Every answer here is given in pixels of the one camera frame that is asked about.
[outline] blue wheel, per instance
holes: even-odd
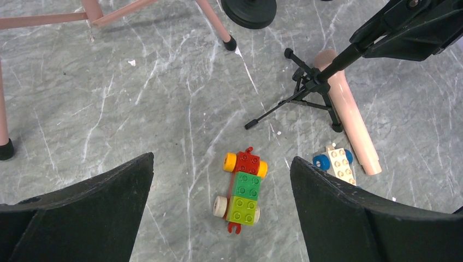
[[[327,171],[330,169],[330,160],[324,154],[319,154],[313,158],[313,164],[322,169],[323,171]]]
[[[347,158],[347,161],[349,161],[349,165],[352,164],[352,162],[354,161],[354,156],[352,155],[352,152],[345,149],[344,150],[346,152],[346,158]]]

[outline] pink cardboard tube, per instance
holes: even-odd
[[[332,49],[322,51],[315,58],[315,67],[324,70],[336,56],[336,51]],[[378,154],[352,96],[344,70],[330,77],[328,83],[331,86],[328,95],[341,119],[359,163],[367,175],[379,174],[382,169],[379,165]]]

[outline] black rubber leg cap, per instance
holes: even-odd
[[[258,123],[259,123],[259,121],[257,121],[257,119],[253,119],[253,120],[251,120],[251,122],[249,122],[249,123],[247,123],[245,125],[245,129],[249,130],[249,129],[253,128]]]
[[[284,56],[285,56],[287,59],[289,59],[289,58],[291,57],[292,54],[293,54],[293,49],[291,49],[291,48],[286,48],[286,49],[284,50]]]
[[[235,51],[236,50],[236,40],[231,35],[230,35],[230,37],[231,37],[230,41],[228,41],[226,43],[223,42],[223,44],[225,45],[225,48],[228,51]]]
[[[334,132],[337,132],[337,133],[340,133],[340,132],[342,132],[344,130],[344,127],[342,126],[342,123],[341,124],[332,124],[331,127],[334,130]]]
[[[12,158],[14,155],[13,142],[11,139],[8,141],[8,144],[0,146],[0,160],[7,160]]]

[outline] pink chair frame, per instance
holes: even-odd
[[[79,20],[89,20],[96,27],[104,27],[126,15],[136,12],[158,0],[137,0],[125,7],[114,11],[108,15],[103,15],[98,0],[82,0],[84,12],[67,13],[55,15],[37,15],[25,17],[6,17],[0,18],[0,29],[11,29],[28,26],[49,25],[53,23],[64,23]],[[224,42],[225,48],[229,51],[236,49],[236,41],[230,36],[222,22],[214,12],[207,0],[195,0],[198,6],[206,15],[207,19],[216,29],[218,35]],[[3,91],[2,65],[0,58],[0,160],[6,160],[13,156],[13,145],[8,135],[7,111]]]

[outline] rubber foot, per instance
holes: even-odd
[[[284,50],[284,56],[285,56],[287,59],[290,59],[292,54],[293,54],[293,49],[291,49],[291,48],[286,48],[286,49]]]
[[[258,123],[259,123],[259,121],[257,121],[257,119],[254,119],[254,120],[252,120],[251,122],[249,122],[249,123],[247,123],[245,125],[245,129],[249,130],[249,129],[253,128]]]
[[[0,146],[0,160],[7,160],[12,158],[14,155],[14,147],[11,139],[8,140],[8,144]]]
[[[228,42],[223,42],[223,45],[228,51],[235,51],[236,50],[236,40],[230,35],[231,39]]]
[[[276,15],[276,0],[221,0],[221,4],[233,22],[248,29],[265,28]]]
[[[331,127],[334,130],[334,132],[337,132],[337,133],[340,133],[340,132],[342,132],[344,130],[344,127],[342,126],[342,123],[341,124],[332,124]]]

